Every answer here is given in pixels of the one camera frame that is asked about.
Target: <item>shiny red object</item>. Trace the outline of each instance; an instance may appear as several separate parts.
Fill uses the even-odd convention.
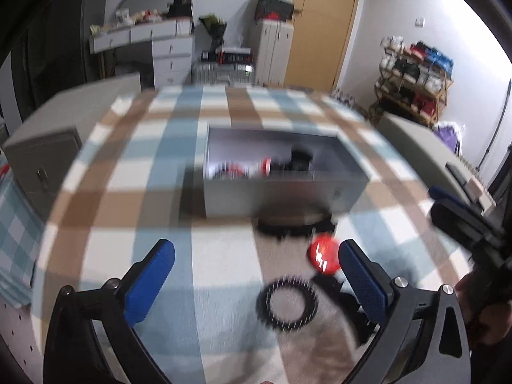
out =
[[[340,243],[329,234],[316,236],[308,249],[308,258],[311,265],[322,274],[332,276],[341,269],[338,260]]]

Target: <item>black pole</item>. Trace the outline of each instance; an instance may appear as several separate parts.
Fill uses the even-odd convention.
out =
[[[492,136],[491,142],[489,143],[489,146],[487,147],[487,150],[485,151],[485,154],[483,155],[482,160],[480,160],[480,163],[478,163],[478,166],[476,167],[477,172],[480,171],[480,168],[482,167],[484,160],[487,158],[487,155],[491,151],[491,147],[494,144],[496,136],[498,135],[498,131],[500,131],[501,123],[503,122],[503,117],[505,116],[505,112],[507,110],[507,104],[508,104],[508,99],[510,98],[510,89],[511,88],[512,88],[512,79],[510,79],[510,81],[508,82],[507,98],[505,99],[505,105],[503,106],[503,111],[501,111],[500,121],[498,122],[498,126],[496,127],[496,130]]]

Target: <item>checkered tablecloth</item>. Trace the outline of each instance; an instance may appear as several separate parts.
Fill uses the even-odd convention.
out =
[[[173,383],[342,381],[360,354],[326,296],[314,320],[292,334],[265,328],[255,312],[267,282],[311,278],[306,241],[278,243],[250,220],[202,216],[208,125],[248,124],[337,134],[370,183],[350,213],[336,215],[336,237],[353,238],[391,277],[437,289],[467,272],[461,251],[429,224],[431,202],[417,175],[346,106],[297,91],[168,87],[119,98],[63,183],[35,277],[32,316],[42,344],[61,286],[100,287],[167,238],[176,263],[135,329]]]
[[[0,157],[0,166],[7,163]],[[12,177],[0,182],[0,295],[15,308],[32,300],[30,281],[44,225]]]

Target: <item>open box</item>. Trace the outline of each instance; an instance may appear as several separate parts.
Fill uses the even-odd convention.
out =
[[[292,148],[308,151],[310,172],[219,179],[224,163],[250,166],[272,158],[290,160]],[[259,217],[311,210],[347,212],[363,193],[368,177],[337,137],[245,128],[208,129],[204,157],[206,216]]]

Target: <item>purple bag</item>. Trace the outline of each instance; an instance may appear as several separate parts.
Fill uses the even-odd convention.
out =
[[[452,152],[459,154],[459,140],[452,127],[438,128],[434,133]]]

